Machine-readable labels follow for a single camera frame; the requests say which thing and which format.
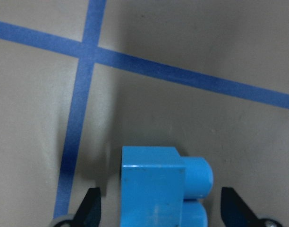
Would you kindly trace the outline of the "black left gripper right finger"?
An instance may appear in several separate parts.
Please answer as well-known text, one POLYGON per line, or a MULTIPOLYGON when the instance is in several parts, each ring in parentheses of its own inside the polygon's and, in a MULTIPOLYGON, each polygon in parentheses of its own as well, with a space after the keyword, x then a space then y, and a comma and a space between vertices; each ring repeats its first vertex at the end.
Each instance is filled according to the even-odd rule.
POLYGON ((272 221, 258 218, 231 187, 221 189, 221 219, 226 227, 271 227, 272 221))

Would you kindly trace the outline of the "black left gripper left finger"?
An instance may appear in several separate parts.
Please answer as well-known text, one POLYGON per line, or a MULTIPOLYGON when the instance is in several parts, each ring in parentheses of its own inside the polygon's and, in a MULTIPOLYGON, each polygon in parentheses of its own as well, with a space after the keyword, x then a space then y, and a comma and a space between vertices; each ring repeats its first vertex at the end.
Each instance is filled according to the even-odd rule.
POLYGON ((101 221, 102 204, 99 187, 89 188, 75 213, 73 227, 98 227, 101 221))

